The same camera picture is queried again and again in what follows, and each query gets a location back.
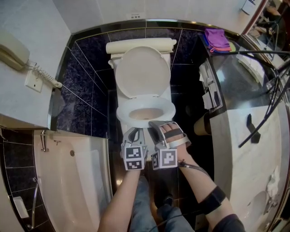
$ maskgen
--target white bathtub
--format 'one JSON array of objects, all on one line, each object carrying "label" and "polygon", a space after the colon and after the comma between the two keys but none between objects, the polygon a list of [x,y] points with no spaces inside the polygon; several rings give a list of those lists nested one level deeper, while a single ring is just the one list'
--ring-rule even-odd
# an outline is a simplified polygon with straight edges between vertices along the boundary
[{"label": "white bathtub", "polygon": [[56,232],[97,231],[111,199],[107,140],[65,131],[51,132],[42,152],[39,132],[34,153],[39,188]]}]

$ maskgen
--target bathroom floor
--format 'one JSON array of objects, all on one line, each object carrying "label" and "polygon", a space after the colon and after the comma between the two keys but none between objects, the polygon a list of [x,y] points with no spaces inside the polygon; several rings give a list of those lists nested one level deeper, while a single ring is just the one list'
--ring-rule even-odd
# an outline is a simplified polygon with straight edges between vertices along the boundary
[{"label": "bathroom floor", "polygon": [[[176,107],[174,121],[180,125],[192,142],[188,152],[213,179],[212,138],[211,136],[197,136],[193,131],[194,123],[206,112],[203,106],[203,94],[203,86],[199,81],[198,72],[191,75],[191,78],[187,78],[186,84],[171,86],[172,102]],[[116,91],[109,91],[108,137],[110,138],[109,159],[113,192],[117,190],[126,173],[120,157],[122,132],[121,125],[116,118],[116,108]],[[152,163],[147,162],[145,176],[149,181],[152,201],[154,200],[153,195],[157,191],[156,186],[160,186],[161,182],[166,183],[167,189],[174,197],[174,205],[179,206],[183,214],[189,213],[185,215],[185,218],[194,228],[196,215],[199,215],[200,211],[195,196],[182,172],[178,168],[153,171]]]}]

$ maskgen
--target white toilet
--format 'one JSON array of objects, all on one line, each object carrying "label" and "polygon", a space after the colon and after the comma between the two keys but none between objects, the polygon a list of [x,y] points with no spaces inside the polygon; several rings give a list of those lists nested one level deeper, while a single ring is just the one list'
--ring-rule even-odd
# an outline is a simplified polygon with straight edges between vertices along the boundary
[{"label": "white toilet", "polygon": [[[175,43],[176,40],[170,38],[154,38],[107,44],[107,53],[111,44],[118,52],[110,50],[109,64],[114,68],[118,98],[116,115],[123,134],[132,127],[148,128],[151,120],[170,121],[174,117],[175,106],[171,102],[170,91],[170,52]],[[155,152],[154,144],[147,130],[144,130],[144,136],[150,157]]]}]

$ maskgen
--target black wrist strap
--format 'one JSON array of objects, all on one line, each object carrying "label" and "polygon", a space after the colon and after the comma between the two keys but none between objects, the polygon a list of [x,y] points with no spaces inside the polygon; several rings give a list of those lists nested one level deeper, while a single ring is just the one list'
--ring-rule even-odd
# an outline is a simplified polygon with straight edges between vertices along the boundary
[{"label": "black wrist strap", "polygon": [[225,193],[217,186],[198,206],[206,215],[220,207],[225,198]]}]

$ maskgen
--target electrical outlet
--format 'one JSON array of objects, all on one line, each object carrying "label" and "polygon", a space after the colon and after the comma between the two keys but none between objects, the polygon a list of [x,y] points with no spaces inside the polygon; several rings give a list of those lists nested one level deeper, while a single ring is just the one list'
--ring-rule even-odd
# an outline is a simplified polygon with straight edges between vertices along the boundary
[{"label": "electrical outlet", "polygon": [[126,14],[126,18],[127,18],[128,20],[133,20],[133,19],[145,19],[145,18],[146,18],[146,14],[145,14],[145,12],[129,13],[129,14]]},{"label": "electrical outlet", "polygon": [[25,86],[32,88],[37,92],[41,92],[42,84],[43,80],[40,77],[35,76],[32,70],[30,70],[26,76]]}]

